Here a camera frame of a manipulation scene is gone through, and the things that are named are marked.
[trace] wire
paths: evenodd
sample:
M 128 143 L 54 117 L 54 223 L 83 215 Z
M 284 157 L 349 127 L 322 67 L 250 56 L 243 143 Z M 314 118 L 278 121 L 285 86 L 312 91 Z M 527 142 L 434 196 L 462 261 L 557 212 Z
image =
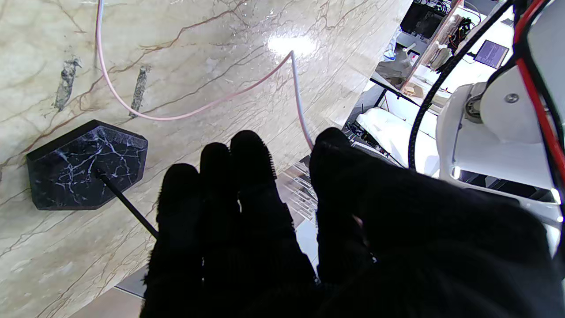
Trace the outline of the wire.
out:
M 490 17 L 485 22 L 485 25 L 482 26 L 473 37 L 465 43 L 462 47 L 461 51 L 457 54 L 452 56 L 452 60 L 448 62 L 445 66 L 445 69 L 440 74 L 440 77 L 436 80 L 436 82 L 432 85 L 431 89 L 429 90 L 428 94 L 426 95 L 424 101 L 422 102 L 416 117 L 414 118 L 414 124 L 412 125 L 412 131 L 410 132 L 410 138 L 408 140 L 408 167 L 410 169 L 416 169 L 416 158 L 415 158 L 415 151 L 416 151 L 416 138 L 418 136 L 418 131 L 426 114 L 426 111 L 430 108 L 432 104 L 432 99 L 436 95 L 437 91 L 439 90 L 441 84 L 444 83 L 445 79 L 451 73 L 451 71 L 455 68 L 457 63 L 467 54 L 467 52 L 473 47 L 473 45 L 480 39 L 481 36 L 484 35 L 487 29 L 489 29 L 497 20 L 508 10 L 508 8 L 512 5 L 512 1 L 508 0 L 505 2 L 499 9 L 496 11 L 493 16 Z
M 514 44 L 515 45 L 520 44 L 520 36 L 521 36 L 522 32 L 524 31 L 524 28 L 525 28 L 527 22 L 532 19 L 535 12 L 543 4 L 544 4 L 544 0 L 536 0 L 527 9 L 523 18 L 520 19 L 520 22 L 518 22 L 518 24 L 516 25 L 516 32 L 514 34 Z M 528 67 L 526 66 L 524 58 L 522 58 L 522 57 L 518 58 L 518 60 L 516 61 L 516 64 L 518 65 L 518 69 L 519 69 L 520 74 L 522 75 L 522 78 L 524 80 L 524 85 L 526 87 L 526 90 L 528 91 L 528 95 L 530 96 L 530 99 L 532 100 L 538 121 L 540 123 L 541 131 L 543 133 L 543 136 L 544 136 L 546 142 L 548 143 L 549 151 L 550 151 L 552 157 L 554 158 L 555 163 L 557 164 L 557 169 L 560 172 L 562 182 L 565 183 L 565 155 L 563 154 L 563 151 L 561 150 L 561 147 L 559 145 L 557 137 L 553 133 L 553 129 L 551 128 L 551 124 L 549 123 L 549 120 L 547 119 L 544 105 L 541 102 L 540 95 L 539 95 L 537 88 L 536 88 L 536 85 L 535 85 L 535 83 L 532 79 L 532 75 L 530 74 Z
M 296 66 L 296 59 L 294 56 L 294 51 L 290 51 L 290 53 L 282 60 L 282 62 L 275 67 L 274 70 L 272 70 L 269 74 L 267 74 L 267 76 L 263 77 L 262 79 L 260 79 L 258 82 L 256 82 L 255 84 L 239 91 L 239 92 L 235 92 L 235 93 L 231 93 L 229 95 L 226 95 L 218 100 L 215 100 L 209 104 L 206 104 L 196 110 L 191 111 L 190 113 L 186 113 L 183 115 L 178 115 L 178 116 L 172 116 L 172 117 L 154 117 L 154 116 L 150 116 L 150 115 L 146 115 L 143 113 L 140 113 L 137 110 L 134 110 L 133 108 L 131 108 L 128 104 L 126 104 L 124 102 L 124 100 L 120 97 L 120 95 L 116 92 L 116 89 L 114 88 L 114 86 L 112 85 L 112 82 L 110 80 L 110 76 L 108 74 L 108 70 L 106 69 L 106 63 L 104 62 L 104 52 L 102 49 L 102 15 L 104 12 L 104 1 L 103 0 L 98 0 L 98 11 L 97 11 L 97 17 L 96 17 L 96 44 L 97 44 L 97 49 L 98 49 L 98 59 L 100 62 L 100 68 L 102 70 L 102 75 L 104 77 L 104 79 L 106 80 L 106 83 L 108 84 L 108 88 L 110 89 L 110 91 L 112 92 L 112 94 L 114 95 L 114 97 L 116 97 L 116 99 L 118 100 L 118 102 L 127 110 L 129 110 L 131 113 L 138 115 L 141 118 L 145 118 L 145 119 L 151 119 L 154 121 L 174 121 L 177 119 L 183 119 L 183 118 L 188 118 L 191 117 L 193 115 L 196 115 L 198 113 L 200 113 L 203 110 L 206 110 L 212 106 L 216 106 L 222 102 L 231 100 L 232 98 L 239 96 L 243 93 L 246 93 L 252 89 L 254 89 L 255 87 L 261 85 L 264 81 L 266 81 L 268 78 L 270 78 L 274 73 L 276 73 L 279 69 L 281 69 L 281 67 L 290 59 L 292 62 L 292 75 L 293 75 L 293 79 L 294 79 L 294 93 L 296 95 L 296 107 L 297 107 L 297 111 L 298 111 L 298 119 L 300 121 L 300 126 L 302 127 L 302 132 L 304 134 L 304 138 L 306 139 L 306 142 L 308 143 L 308 146 L 310 147 L 310 149 L 314 148 L 314 143 L 312 142 L 312 138 L 310 138 L 310 133 L 308 132 L 308 129 L 306 127 L 306 120 L 304 119 L 304 109 L 302 107 L 302 98 L 300 97 L 300 85 L 299 85 L 299 81 L 298 81 L 298 69 Z
M 465 4 L 468 5 L 468 6 L 470 6 L 470 7 L 472 7 L 473 9 L 475 9 L 476 12 L 471 11 L 471 10 L 466 9 L 466 8 L 462 8 L 462 9 L 465 10 L 465 11 L 467 11 L 467 12 L 470 12 L 470 13 L 476 15 L 476 16 L 478 16 L 478 17 L 479 17 L 479 24 L 481 24 L 481 22 L 483 22 L 483 19 L 481 18 L 481 14 L 480 14 L 479 9 L 478 9 L 474 4 L 472 4 L 472 3 L 469 2 L 469 1 L 465 1 Z

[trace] white cable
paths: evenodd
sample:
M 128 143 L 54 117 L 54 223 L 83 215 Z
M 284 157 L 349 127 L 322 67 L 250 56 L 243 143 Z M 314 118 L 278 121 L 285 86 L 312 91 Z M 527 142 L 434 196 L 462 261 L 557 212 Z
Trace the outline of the white cable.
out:
M 294 51 L 290 51 L 290 53 L 282 60 L 282 62 L 275 67 L 274 70 L 272 70 L 269 74 L 267 74 L 267 76 L 265 76 L 264 78 L 260 79 L 258 82 L 254 83 L 253 85 L 239 91 L 239 92 L 235 92 L 235 93 L 231 93 L 228 94 L 218 100 L 215 100 L 211 103 L 208 103 L 196 110 L 191 111 L 190 113 L 186 113 L 183 115 L 178 115 L 178 116 L 173 116 L 173 117 L 154 117 L 154 116 L 149 116 L 143 113 L 140 113 L 137 110 L 134 110 L 133 108 L 131 108 L 128 104 L 125 103 L 125 101 L 120 97 L 120 95 L 117 93 L 116 89 L 114 88 L 114 86 L 112 85 L 112 81 L 110 80 L 110 76 L 108 74 L 108 70 L 106 69 L 106 63 L 104 62 L 104 52 L 102 49 L 102 15 L 104 12 L 104 1 L 103 0 L 98 0 L 98 14 L 96 17 L 96 43 L 97 43 L 97 49 L 98 49 L 98 60 L 100 62 L 100 68 L 102 70 L 102 75 L 104 77 L 104 79 L 106 80 L 106 83 L 108 84 L 108 88 L 110 89 L 110 91 L 112 92 L 112 94 L 114 95 L 114 97 L 118 100 L 118 102 L 127 110 L 129 110 L 131 113 L 138 115 L 141 118 L 145 118 L 145 119 L 151 119 L 154 121 L 174 121 L 177 119 L 183 119 L 183 118 L 187 118 L 187 117 L 191 117 L 192 115 L 195 115 L 197 113 L 199 113 L 202 110 L 205 110 L 207 108 L 210 108 L 212 106 L 215 106 L 217 104 L 220 104 L 224 101 L 228 101 L 238 95 L 241 95 L 245 92 L 248 92 L 250 90 L 252 90 L 253 88 L 259 86 L 259 84 L 261 84 L 262 82 L 266 81 L 268 78 L 270 78 L 274 73 L 276 73 L 279 69 L 281 69 L 281 67 L 284 65 L 284 63 L 286 63 L 288 61 L 288 59 L 290 58 L 292 61 L 292 74 L 293 74 L 293 80 L 294 80 L 294 93 L 296 95 L 296 106 L 297 106 L 297 111 L 298 111 L 298 119 L 300 121 L 300 125 L 302 127 L 302 132 L 304 133 L 304 138 L 306 139 L 306 142 L 308 143 L 308 146 L 310 147 L 310 149 L 314 148 L 314 144 L 312 142 L 312 139 L 310 138 L 310 133 L 308 132 L 308 128 L 306 127 L 306 120 L 304 119 L 304 110 L 302 108 L 302 99 L 300 97 L 300 85 L 298 83 L 298 70 L 296 67 L 296 60 L 295 60 L 295 56 L 294 56 Z

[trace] beige marble surface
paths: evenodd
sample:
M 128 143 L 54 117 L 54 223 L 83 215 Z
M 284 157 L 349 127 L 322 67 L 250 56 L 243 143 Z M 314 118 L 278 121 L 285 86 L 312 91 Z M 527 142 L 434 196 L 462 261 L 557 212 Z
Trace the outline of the beige marble surface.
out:
M 149 68 L 141 111 L 164 116 L 249 85 L 294 49 L 315 137 L 344 123 L 410 2 L 107 0 L 106 63 L 127 102 Z M 278 171 L 308 152 L 290 64 L 189 119 L 132 119 L 101 79 L 94 21 L 93 0 L 0 0 L 1 317 L 67 317 L 146 263 L 153 246 L 116 200 L 95 211 L 36 210 L 24 155 L 40 145 L 91 119 L 145 136 L 145 176 L 126 196 L 152 222 L 165 170 L 197 164 L 211 141 L 255 130 Z M 78 64 L 66 102 L 57 95 L 65 61 Z

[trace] black marble base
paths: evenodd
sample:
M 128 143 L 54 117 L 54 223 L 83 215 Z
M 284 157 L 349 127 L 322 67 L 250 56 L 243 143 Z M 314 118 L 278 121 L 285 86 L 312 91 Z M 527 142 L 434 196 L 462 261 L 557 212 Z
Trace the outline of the black marble base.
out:
M 28 153 L 32 200 L 39 210 L 94 210 L 114 198 L 98 169 L 124 191 L 143 177 L 147 140 L 90 121 Z

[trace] black device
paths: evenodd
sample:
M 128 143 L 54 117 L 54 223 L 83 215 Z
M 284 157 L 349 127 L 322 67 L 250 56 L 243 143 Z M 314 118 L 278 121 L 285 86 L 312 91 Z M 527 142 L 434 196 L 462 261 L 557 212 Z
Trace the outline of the black device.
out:
M 435 7 L 413 2 L 400 23 L 400 28 L 409 34 L 415 33 L 425 38 L 431 38 L 440 26 L 446 12 L 447 10 L 442 2 L 438 2 Z
M 484 65 L 499 69 L 509 51 L 510 49 L 505 46 L 485 40 L 473 59 Z
M 158 232 L 123 191 L 143 177 L 147 139 L 90 121 L 26 155 L 38 210 L 96 210 L 115 197 L 157 237 Z

